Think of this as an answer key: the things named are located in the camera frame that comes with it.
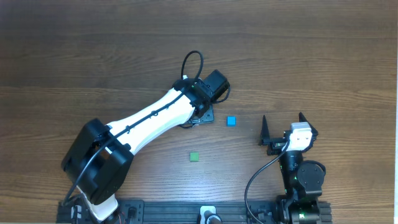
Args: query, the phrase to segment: brown wood surface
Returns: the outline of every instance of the brown wood surface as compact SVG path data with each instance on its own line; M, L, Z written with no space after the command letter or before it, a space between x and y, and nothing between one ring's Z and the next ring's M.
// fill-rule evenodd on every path
M230 98L214 124L173 128L140 151L118 197L243 201L271 160L257 146L262 115L276 137L303 111L320 133L305 156L328 169L320 199L335 223L392 223L396 38L394 0L2 0L0 222L54 222L80 128L158 100L198 49L202 77L223 72ZM187 74L197 67L193 57ZM249 198L282 193L275 165Z

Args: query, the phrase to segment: wooden table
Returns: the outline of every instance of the wooden table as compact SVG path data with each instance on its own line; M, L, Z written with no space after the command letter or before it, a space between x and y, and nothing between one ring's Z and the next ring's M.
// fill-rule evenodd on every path
M305 156L328 169L320 199L335 223L392 223L393 0L1 1L0 222L54 222L72 184L60 163L80 128L158 100L193 49L201 77L228 77L228 101L215 123L173 128L140 151L118 197L243 201L272 159L257 145L262 115L279 137L302 111L320 133ZM194 76L198 57L188 63ZM249 198L282 193L274 165Z

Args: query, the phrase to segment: wood grain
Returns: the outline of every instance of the wood grain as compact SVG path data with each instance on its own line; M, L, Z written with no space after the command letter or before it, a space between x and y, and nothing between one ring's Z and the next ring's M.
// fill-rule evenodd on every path
M302 111L320 132L305 156L328 169L321 200L335 223L392 223L396 1L3 0L0 34L0 222L54 222L71 185L60 163L80 128L158 100L198 49L202 77L223 72L229 100L215 123L146 146L118 197L242 201L271 160L257 146L262 115L280 136ZM193 57L186 72L197 68ZM272 166L249 198L282 193Z

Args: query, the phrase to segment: blue block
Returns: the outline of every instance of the blue block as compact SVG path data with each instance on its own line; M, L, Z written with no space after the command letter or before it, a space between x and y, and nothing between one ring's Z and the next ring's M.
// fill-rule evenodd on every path
M234 116L226 117L226 125L227 127L235 127L236 126L236 118Z

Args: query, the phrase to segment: green cube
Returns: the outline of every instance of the green cube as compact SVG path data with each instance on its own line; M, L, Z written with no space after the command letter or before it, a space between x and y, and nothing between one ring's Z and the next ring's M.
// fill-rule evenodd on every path
M199 161L199 152L191 152L189 161L198 162Z

